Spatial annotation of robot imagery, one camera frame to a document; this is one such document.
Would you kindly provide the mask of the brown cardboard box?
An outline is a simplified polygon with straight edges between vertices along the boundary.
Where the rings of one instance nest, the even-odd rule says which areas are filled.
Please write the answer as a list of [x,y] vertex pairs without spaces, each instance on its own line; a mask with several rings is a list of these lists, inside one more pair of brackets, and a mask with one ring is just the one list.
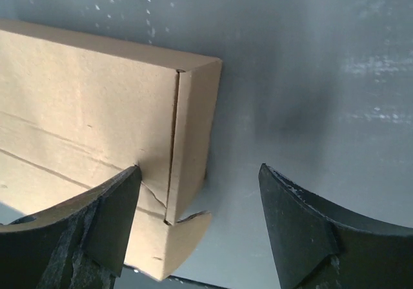
[[142,183],[125,262],[161,281],[204,236],[184,216],[204,183],[222,62],[1,21],[1,202],[31,214],[132,165]]

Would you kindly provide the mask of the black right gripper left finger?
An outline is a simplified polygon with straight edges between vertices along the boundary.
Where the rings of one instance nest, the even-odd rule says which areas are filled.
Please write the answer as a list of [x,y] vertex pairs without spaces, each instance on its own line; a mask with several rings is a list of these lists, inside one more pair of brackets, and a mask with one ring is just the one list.
[[1,288],[113,288],[142,174],[131,166],[51,208],[1,225]]

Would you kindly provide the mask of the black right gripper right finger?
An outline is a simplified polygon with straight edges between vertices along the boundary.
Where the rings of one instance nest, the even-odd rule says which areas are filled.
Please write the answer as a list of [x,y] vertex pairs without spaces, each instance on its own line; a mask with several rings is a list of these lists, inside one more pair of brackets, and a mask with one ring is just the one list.
[[412,229],[357,214],[263,163],[259,189],[281,288],[412,288]]

